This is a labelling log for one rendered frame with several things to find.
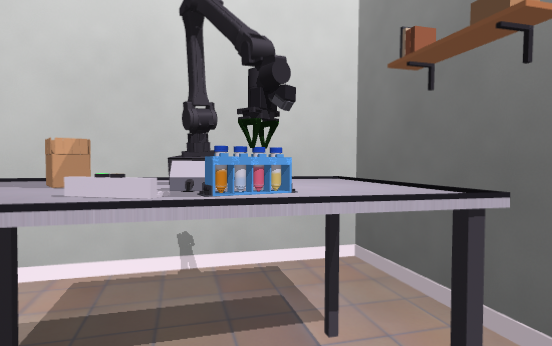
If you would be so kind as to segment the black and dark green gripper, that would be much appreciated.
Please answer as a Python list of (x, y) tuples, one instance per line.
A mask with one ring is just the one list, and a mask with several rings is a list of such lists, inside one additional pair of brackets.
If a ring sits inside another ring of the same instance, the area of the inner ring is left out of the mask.
[[(238, 117), (238, 124), (240, 125), (250, 148), (255, 148), (257, 137), (259, 134), (261, 146), (267, 149), (271, 137), (274, 134), (277, 126), (279, 125), (279, 119), (274, 117), (280, 117), (280, 111), (259, 107), (250, 107), (250, 94), (252, 88), (258, 87), (250, 87), (248, 89), (248, 108), (237, 109), (237, 114), (243, 114), (243, 117)], [(252, 141), (247, 125), (253, 125)], [(264, 140), (265, 127), (270, 127), (266, 141)]]

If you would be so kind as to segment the blue tube rack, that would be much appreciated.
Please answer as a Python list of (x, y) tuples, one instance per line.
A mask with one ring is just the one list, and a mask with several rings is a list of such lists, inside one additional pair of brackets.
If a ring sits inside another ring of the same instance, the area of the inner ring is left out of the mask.
[[(228, 165), (228, 192), (215, 192), (215, 165)], [(234, 165), (246, 165), (246, 191), (234, 191)], [(264, 190), (253, 191), (253, 165), (264, 165)], [(271, 190), (271, 165), (281, 165), (281, 186), (279, 190)], [(253, 195), (292, 193), (292, 157), (284, 154), (258, 154), (258, 157), (248, 157), (239, 153), (239, 157), (229, 156), (229, 153), (219, 153), (219, 156), (205, 156), (205, 184), (213, 186), (213, 196)]]

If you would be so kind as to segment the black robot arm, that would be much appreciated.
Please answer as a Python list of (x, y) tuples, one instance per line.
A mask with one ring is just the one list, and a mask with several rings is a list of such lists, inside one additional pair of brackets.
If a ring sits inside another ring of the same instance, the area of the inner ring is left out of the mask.
[(182, 124), (189, 133), (187, 151), (181, 151), (182, 157), (214, 156), (215, 153), (208, 142), (208, 132), (217, 126), (217, 113), (206, 92), (204, 17), (234, 45), (242, 65), (254, 67), (248, 69), (248, 89), (258, 88), (251, 89), (250, 107), (277, 111), (278, 106), (290, 111), (296, 101), (296, 87), (285, 84), (291, 77), (286, 57), (275, 55), (272, 41), (247, 27), (220, 3), (223, 1), (183, 0), (179, 8), (186, 34), (189, 83), (188, 100), (183, 102), (182, 112)]

